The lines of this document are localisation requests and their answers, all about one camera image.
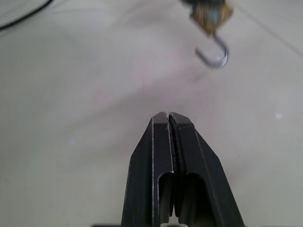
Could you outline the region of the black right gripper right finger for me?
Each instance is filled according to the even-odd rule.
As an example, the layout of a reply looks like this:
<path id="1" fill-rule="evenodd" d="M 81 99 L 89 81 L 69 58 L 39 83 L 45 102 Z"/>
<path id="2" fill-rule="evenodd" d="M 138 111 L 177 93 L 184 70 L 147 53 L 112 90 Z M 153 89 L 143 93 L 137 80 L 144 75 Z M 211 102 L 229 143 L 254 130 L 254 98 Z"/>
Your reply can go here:
<path id="1" fill-rule="evenodd" d="M 171 112 L 169 122 L 178 167 L 175 213 L 179 223 L 189 227 L 243 227 L 218 156 L 189 118 Z"/>

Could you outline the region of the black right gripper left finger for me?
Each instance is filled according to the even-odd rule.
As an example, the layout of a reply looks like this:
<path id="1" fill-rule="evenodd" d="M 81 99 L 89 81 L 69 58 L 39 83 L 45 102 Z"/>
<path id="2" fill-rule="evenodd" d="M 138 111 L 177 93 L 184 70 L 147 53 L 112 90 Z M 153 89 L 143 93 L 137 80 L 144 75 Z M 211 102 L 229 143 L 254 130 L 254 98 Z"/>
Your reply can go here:
<path id="1" fill-rule="evenodd" d="M 174 148 L 165 112 L 153 116 L 131 155 L 121 225 L 159 227 L 172 215 Z"/>

